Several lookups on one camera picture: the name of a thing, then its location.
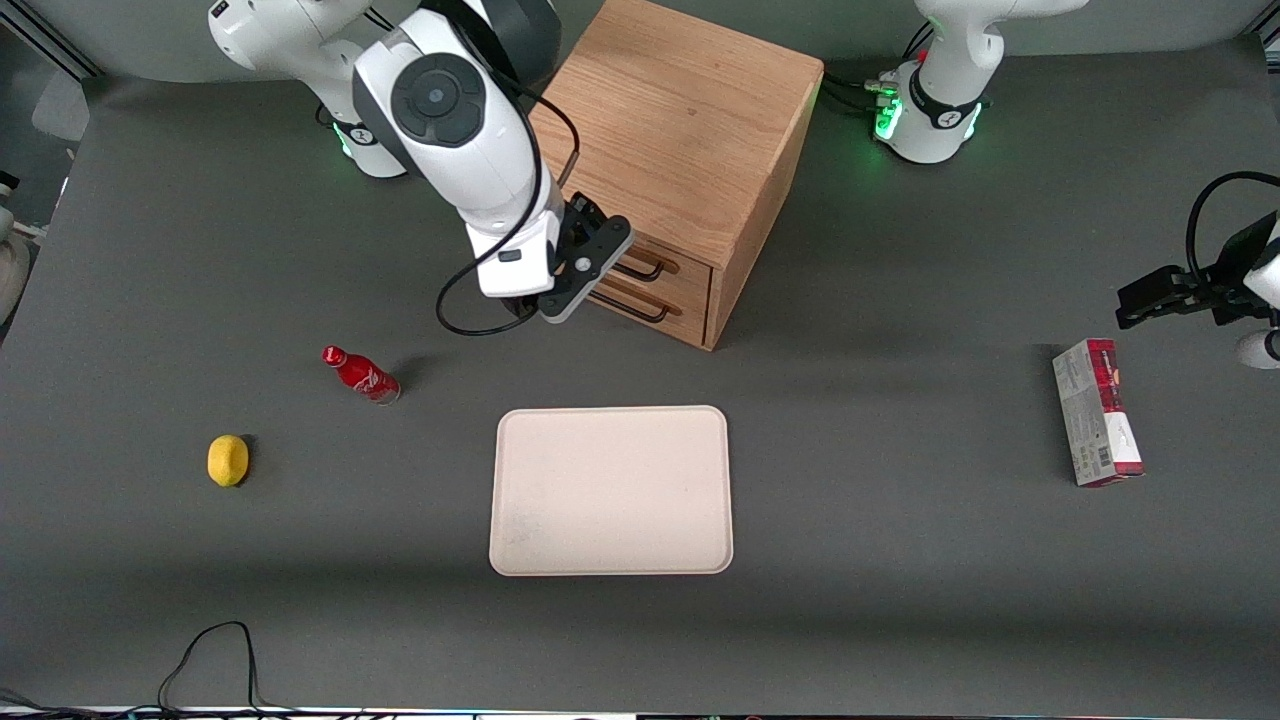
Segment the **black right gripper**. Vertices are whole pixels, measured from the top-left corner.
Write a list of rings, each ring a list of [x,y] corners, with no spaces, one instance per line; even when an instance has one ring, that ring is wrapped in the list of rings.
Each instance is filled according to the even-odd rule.
[[[585,193],[573,193],[564,201],[556,256],[561,263],[576,263],[579,251],[590,240],[594,243],[604,243],[614,236],[614,218]]]

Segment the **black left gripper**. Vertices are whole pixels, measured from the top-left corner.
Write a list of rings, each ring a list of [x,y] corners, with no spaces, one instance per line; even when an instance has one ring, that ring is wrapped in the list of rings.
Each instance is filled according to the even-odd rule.
[[[1279,218],[1271,211],[1238,231],[1213,264],[1215,279],[1226,288],[1249,291],[1270,307],[1279,306]],[[1129,331],[1143,322],[1212,309],[1217,327],[1248,318],[1248,304],[1216,304],[1198,279],[1176,265],[1155,269],[1117,291],[1116,323]]]

